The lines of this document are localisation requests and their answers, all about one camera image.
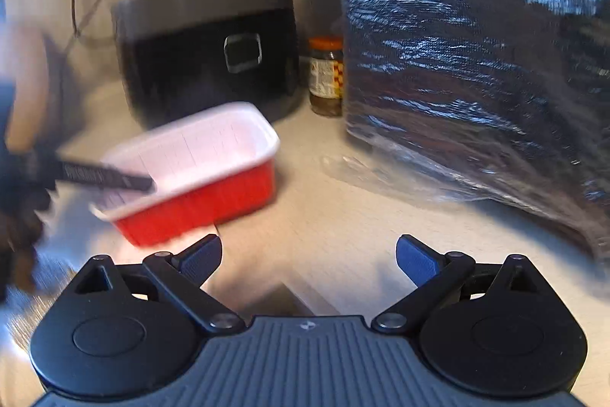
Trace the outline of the red plastic food tray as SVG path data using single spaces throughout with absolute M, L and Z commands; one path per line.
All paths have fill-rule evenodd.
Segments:
M 279 137 L 251 103 L 233 102 L 147 131 L 102 161 L 149 175 L 148 194 L 105 191 L 90 210 L 131 245 L 152 247 L 249 214 L 273 200 Z

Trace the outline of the round wooden cutting board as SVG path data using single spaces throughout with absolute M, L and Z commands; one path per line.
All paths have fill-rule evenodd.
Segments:
M 62 134 L 60 91 L 53 51 L 41 29 L 28 24 L 1 26 L 1 82 L 14 89 L 5 143 L 23 153 L 55 145 Z

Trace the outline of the black rice cooker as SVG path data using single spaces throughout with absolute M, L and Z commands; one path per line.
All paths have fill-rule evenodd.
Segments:
M 299 105 L 292 0 L 122 0 L 112 20 L 128 102 L 146 128 L 231 102 L 269 121 Z

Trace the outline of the plastic wrapped black appliance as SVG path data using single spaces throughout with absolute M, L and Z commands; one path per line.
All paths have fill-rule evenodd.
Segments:
M 609 259 L 609 0 L 342 0 L 354 137 Z

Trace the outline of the glass sauce jar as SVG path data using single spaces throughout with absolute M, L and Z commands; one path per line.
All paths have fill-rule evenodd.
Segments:
M 311 109 L 320 116 L 340 117 L 343 99 L 343 39 L 317 36 L 308 40 L 308 91 Z

